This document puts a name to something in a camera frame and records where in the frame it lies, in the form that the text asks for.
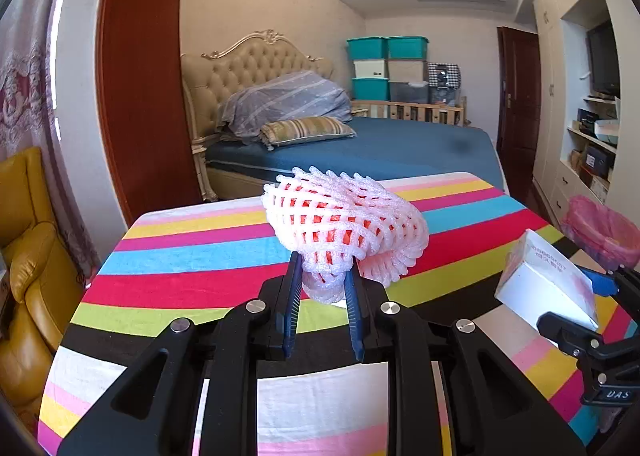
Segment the white storage bin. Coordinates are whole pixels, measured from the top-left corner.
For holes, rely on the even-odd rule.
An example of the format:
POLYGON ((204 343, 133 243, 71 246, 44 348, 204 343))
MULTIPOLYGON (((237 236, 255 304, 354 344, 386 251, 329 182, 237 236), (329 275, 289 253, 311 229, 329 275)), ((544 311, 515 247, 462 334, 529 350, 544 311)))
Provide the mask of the white storage bin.
POLYGON ((355 78, 387 78, 385 59, 358 59, 354 61, 355 78))

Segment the teal storage bin top left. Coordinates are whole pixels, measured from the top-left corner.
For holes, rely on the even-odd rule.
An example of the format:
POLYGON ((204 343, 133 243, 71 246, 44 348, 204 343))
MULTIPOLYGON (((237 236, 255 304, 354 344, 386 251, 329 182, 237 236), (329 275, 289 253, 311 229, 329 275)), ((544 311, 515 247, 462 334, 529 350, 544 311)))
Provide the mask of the teal storage bin top left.
POLYGON ((349 38, 347 40, 350 60, 378 60, 387 58, 387 42, 382 36, 349 38))

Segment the striped colourful table cloth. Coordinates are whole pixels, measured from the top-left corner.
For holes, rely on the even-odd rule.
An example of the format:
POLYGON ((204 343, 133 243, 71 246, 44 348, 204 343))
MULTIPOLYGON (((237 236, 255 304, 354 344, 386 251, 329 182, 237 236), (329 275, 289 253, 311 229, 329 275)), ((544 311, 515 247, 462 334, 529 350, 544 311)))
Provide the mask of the striped colourful table cloth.
POLYGON ((73 312, 48 455, 634 455, 639 270, 468 172, 146 213, 73 312))

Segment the beige tufted headboard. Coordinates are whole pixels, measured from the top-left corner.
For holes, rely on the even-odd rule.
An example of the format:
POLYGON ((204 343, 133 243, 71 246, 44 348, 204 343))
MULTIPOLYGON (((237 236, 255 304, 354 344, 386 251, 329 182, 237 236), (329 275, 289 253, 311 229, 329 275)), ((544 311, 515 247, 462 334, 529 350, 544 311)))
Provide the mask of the beige tufted headboard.
POLYGON ((289 73, 311 70, 331 78, 332 61, 301 52, 286 36, 273 30, 255 31, 221 52, 180 56, 181 81, 193 144, 218 133, 219 109, 240 90, 289 73))

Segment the pink foam fruit net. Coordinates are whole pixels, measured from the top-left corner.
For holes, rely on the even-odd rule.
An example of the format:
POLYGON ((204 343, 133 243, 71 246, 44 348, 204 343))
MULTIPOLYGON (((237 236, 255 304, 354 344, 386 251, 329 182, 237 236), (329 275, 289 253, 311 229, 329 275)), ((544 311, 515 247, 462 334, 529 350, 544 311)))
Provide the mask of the pink foam fruit net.
POLYGON ((354 267, 385 288, 396 283, 430 240, 412 203, 358 173, 295 168, 265 185, 260 200, 281 245, 302 256, 304 291, 323 304, 345 298, 354 267))

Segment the small white carton box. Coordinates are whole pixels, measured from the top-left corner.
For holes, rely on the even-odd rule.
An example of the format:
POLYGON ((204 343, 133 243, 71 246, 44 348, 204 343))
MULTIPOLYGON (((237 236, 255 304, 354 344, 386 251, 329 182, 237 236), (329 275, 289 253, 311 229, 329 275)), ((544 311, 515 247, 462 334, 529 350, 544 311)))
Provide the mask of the small white carton box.
POLYGON ((599 328, 591 280, 531 229, 506 256, 495 297, 533 328, 546 313, 591 331, 599 328))

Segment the dark wooden door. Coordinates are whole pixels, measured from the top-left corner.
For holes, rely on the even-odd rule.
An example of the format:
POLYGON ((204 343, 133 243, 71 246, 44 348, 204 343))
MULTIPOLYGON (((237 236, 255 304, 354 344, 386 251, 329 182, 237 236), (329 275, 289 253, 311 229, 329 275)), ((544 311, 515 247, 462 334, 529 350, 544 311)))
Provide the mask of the dark wooden door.
POLYGON ((526 202, 533 184, 540 121, 538 35, 499 26, 500 111, 497 153, 511 196, 526 202))

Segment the teal storage bin top right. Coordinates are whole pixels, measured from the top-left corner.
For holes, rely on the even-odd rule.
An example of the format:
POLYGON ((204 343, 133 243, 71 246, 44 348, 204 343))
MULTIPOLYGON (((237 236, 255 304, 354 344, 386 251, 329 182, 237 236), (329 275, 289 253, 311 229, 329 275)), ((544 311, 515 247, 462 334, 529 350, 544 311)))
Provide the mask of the teal storage bin top right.
POLYGON ((421 35, 386 38, 387 58, 393 60, 427 60, 428 40, 421 35))

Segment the wooden crib rail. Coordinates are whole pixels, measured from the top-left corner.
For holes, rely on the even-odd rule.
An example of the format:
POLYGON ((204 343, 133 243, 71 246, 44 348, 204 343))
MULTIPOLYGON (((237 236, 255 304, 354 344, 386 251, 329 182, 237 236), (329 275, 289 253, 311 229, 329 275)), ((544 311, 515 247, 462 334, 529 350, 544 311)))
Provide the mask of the wooden crib rail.
POLYGON ((354 117, 405 120, 467 127, 466 107, 448 104, 418 104, 417 102, 356 100, 352 101, 354 117))

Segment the white built-in wardrobe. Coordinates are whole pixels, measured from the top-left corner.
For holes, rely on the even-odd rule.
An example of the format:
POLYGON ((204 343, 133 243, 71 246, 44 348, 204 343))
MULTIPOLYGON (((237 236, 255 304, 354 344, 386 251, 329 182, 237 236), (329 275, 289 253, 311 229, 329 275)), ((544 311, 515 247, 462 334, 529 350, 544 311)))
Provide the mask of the white built-in wardrobe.
POLYGON ((639 220, 639 12, 632 0, 534 0, 541 60, 541 116, 534 183, 555 220, 583 195, 639 220), (591 86, 587 32, 613 25, 620 96, 598 100, 591 86), (618 144, 594 135, 594 122, 620 121, 618 144), (575 150, 596 145, 615 158, 603 184, 587 183, 570 164, 575 150))

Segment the pink lace curtain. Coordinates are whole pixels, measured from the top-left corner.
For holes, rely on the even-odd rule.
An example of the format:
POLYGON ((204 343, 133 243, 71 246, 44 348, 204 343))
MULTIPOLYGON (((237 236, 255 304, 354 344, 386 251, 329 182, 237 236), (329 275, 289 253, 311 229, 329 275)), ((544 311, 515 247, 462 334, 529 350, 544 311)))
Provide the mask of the pink lace curtain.
POLYGON ((100 261, 73 196, 61 150, 51 78, 56 0, 11 0, 1 18, 1 158, 29 147, 42 154, 58 230, 82 277, 100 261))

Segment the teal storage bin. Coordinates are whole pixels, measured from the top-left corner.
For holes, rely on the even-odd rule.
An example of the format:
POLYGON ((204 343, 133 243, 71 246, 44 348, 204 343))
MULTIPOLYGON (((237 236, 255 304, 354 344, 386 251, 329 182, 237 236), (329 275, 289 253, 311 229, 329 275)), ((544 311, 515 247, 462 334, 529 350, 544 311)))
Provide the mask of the teal storage bin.
POLYGON ((347 40, 350 60, 378 60, 387 58, 387 42, 382 36, 349 38, 347 40))
POLYGON ((357 100, 384 101, 388 99, 387 78, 353 78, 352 97, 357 100))
POLYGON ((386 38, 387 58, 393 60, 427 60, 428 40, 421 35, 386 38))

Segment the checkered black white bag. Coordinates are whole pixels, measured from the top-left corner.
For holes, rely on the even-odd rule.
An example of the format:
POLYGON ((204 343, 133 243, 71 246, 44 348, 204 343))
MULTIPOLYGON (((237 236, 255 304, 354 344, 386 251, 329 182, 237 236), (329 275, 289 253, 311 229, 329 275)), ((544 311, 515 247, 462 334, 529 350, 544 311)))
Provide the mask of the checkered black white bag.
POLYGON ((457 64, 427 64, 427 80, 431 87, 447 87, 457 90, 461 86, 461 72, 457 64))

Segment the teal storage bin bottom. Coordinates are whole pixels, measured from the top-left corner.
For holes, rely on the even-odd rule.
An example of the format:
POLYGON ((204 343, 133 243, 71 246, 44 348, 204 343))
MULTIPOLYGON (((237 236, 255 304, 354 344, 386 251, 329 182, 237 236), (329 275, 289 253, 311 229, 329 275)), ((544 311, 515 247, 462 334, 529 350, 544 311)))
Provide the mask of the teal storage bin bottom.
POLYGON ((352 97, 357 100, 384 101, 388 99, 387 78, 353 78, 352 97))

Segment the grey folded duvet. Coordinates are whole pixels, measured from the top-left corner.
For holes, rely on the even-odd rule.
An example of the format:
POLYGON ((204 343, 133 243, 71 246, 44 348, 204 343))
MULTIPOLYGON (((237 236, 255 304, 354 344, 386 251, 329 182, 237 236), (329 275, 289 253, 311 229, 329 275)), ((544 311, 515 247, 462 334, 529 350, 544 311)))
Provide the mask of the grey folded duvet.
POLYGON ((267 123, 309 117, 348 122, 352 104, 341 86, 305 70, 231 95, 218 109, 217 131, 252 141, 267 123))

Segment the black television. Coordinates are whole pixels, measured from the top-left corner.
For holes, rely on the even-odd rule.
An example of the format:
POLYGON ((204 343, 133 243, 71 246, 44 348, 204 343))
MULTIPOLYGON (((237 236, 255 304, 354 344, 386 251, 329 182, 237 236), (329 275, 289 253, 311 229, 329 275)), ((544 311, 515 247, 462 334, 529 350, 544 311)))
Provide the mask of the black television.
POLYGON ((620 96, 620 66, 612 22, 606 20, 587 32, 593 92, 620 96))

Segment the grey clear storage bin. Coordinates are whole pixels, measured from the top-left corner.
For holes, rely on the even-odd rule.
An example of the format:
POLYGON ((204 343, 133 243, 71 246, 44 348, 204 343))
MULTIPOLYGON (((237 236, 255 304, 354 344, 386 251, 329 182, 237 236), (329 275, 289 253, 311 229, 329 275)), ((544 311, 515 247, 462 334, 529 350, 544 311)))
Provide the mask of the grey clear storage bin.
POLYGON ((390 82, 390 101, 411 102, 411 104, 428 104, 430 88, 427 83, 390 82))

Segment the beige storage bin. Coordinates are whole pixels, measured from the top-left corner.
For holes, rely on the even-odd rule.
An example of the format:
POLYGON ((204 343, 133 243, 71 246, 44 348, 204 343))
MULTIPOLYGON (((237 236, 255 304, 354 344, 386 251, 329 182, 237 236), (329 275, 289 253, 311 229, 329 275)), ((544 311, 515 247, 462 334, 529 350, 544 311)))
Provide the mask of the beige storage bin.
POLYGON ((399 83, 425 83, 427 62, 425 60, 390 59, 387 61, 388 79, 399 83))

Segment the bed with blue cover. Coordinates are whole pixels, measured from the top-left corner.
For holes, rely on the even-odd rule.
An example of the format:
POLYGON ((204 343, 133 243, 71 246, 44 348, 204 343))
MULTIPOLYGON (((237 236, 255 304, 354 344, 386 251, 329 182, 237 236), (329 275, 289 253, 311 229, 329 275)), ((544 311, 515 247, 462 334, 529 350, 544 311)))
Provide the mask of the bed with blue cover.
POLYGON ((355 118, 348 125, 356 132, 352 138, 273 150, 261 142, 219 142, 208 147, 206 165, 269 182, 295 167, 316 167, 336 174, 358 173, 377 181, 468 172, 499 189, 504 187, 494 145, 480 129, 370 118, 355 118))

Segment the pink lined trash bin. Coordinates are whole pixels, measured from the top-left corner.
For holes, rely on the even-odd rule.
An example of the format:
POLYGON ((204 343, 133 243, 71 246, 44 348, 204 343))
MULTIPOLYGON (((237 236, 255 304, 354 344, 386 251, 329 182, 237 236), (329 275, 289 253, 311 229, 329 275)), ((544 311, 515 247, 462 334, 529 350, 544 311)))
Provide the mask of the pink lined trash bin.
POLYGON ((570 198, 561 229, 576 246, 602 268, 639 263, 639 228, 625 216, 585 196, 570 198))

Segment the striped pillow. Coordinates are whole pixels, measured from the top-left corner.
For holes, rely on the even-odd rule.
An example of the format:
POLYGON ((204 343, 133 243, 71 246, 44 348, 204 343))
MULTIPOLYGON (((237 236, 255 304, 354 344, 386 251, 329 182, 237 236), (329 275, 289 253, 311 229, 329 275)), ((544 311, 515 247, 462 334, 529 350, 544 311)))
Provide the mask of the striped pillow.
POLYGON ((258 137, 268 150, 292 145, 354 138, 355 130, 332 117, 308 117, 264 124, 258 137))

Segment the black safe box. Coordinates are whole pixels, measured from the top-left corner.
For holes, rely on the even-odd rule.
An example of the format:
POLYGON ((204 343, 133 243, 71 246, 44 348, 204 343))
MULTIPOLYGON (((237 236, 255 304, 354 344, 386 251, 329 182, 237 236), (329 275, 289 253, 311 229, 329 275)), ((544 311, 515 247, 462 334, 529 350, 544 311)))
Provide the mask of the black safe box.
POLYGON ((584 168, 592 175, 608 179, 614 167, 615 158, 596 145, 587 145, 584 151, 584 168))

